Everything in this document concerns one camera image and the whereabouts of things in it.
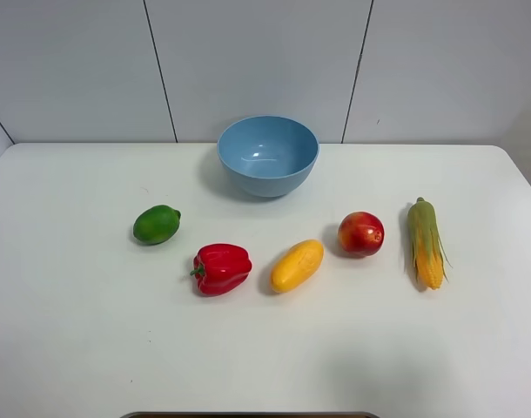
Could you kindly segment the yellow mango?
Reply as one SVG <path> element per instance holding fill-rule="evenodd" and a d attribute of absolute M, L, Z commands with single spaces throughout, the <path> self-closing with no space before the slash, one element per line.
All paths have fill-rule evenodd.
<path fill-rule="evenodd" d="M 291 247 L 272 269 L 272 290 L 276 293 L 294 290 L 318 271 L 323 257 L 324 247 L 316 239 L 301 241 Z"/>

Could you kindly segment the red apple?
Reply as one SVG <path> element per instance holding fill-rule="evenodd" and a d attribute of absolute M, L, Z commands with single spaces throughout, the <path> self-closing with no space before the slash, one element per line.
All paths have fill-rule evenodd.
<path fill-rule="evenodd" d="M 382 247 L 385 230 L 382 222 L 369 212 L 352 212 L 339 225 L 341 248 L 357 257 L 369 257 Z"/>

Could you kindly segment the green lime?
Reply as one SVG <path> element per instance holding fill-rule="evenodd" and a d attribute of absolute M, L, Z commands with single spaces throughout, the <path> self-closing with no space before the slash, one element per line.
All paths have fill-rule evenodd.
<path fill-rule="evenodd" d="M 143 245 L 166 242 L 179 229 L 181 212 L 167 205 L 158 205 L 141 213 L 132 228 L 133 237 Z"/>

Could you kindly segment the blue plastic bowl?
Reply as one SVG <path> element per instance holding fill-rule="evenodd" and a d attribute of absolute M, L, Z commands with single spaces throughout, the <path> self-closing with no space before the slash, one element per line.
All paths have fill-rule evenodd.
<path fill-rule="evenodd" d="M 290 118 L 255 116 L 230 125 L 218 140 L 217 154 L 233 184 L 255 197 L 277 198 L 306 180 L 319 141 Z"/>

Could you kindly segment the red bell pepper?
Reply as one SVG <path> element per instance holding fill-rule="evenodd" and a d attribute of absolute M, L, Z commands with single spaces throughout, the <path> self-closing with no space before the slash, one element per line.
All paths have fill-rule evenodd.
<path fill-rule="evenodd" d="M 215 243 L 203 246 L 190 273 L 204 296 L 219 296 L 242 284 L 252 270 L 249 253 L 240 246 Z"/>

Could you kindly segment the corn cob with husk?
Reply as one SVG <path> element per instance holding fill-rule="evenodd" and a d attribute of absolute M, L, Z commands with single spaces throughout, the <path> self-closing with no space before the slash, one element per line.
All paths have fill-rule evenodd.
<path fill-rule="evenodd" d="M 407 231 L 415 279 L 425 288 L 440 289 L 447 280 L 448 262 L 437 224 L 434 206 L 418 197 L 407 212 Z"/>

